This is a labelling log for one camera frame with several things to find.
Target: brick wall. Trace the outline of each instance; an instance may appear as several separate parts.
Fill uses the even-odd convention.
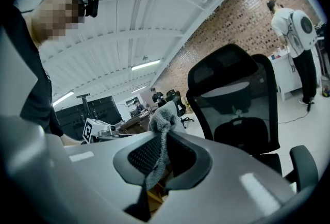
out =
[[[153,85],[165,94],[171,89],[185,95],[189,70],[214,50],[236,43],[249,54],[271,55],[280,42],[271,29],[268,0],[225,0],[189,38]],[[319,19],[307,0],[277,0],[285,7],[304,10],[313,23]]]

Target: black pants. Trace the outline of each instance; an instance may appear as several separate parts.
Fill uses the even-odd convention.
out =
[[[316,69],[311,50],[293,58],[293,62],[303,85],[303,101],[308,104],[310,98],[316,95]]]

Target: white desk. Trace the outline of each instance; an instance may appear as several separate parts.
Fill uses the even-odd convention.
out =
[[[312,54],[316,69],[317,84],[320,85],[321,66],[315,47],[312,48]],[[301,88],[302,84],[298,71],[295,67],[293,69],[291,67],[291,65],[294,65],[291,55],[288,55],[286,50],[282,51],[280,55],[281,57],[275,60],[272,60],[270,56],[268,58],[272,62],[274,68],[278,91],[281,93],[282,100],[285,101],[286,93]]]

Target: gray cloth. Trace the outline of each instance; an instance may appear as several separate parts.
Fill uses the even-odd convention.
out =
[[[152,172],[146,177],[146,188],[147,190],[154,187],[159,180],[161,179],[166,164],[169,163],[169,158],[167,155],[167,143],[166,143],[166,137],[167,133],[174,129],[176,126],[176,117],[175,115],[168,110],[167,108],[159,108],[156,110],[156,112],[153,114],[148,130],[153,132],[160,132],[161,135],[157,136],[160,137],[160,156],[154,166],[154,169]]]

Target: hand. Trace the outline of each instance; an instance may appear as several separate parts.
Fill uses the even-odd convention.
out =
[[[67,136],[66,134],[63,134],[60,137],[60,139],[61,139],[62,144],[64,146],[75,146],[75,145],[80,145],[81,144],[81,141],[72,139],[69,136]]]

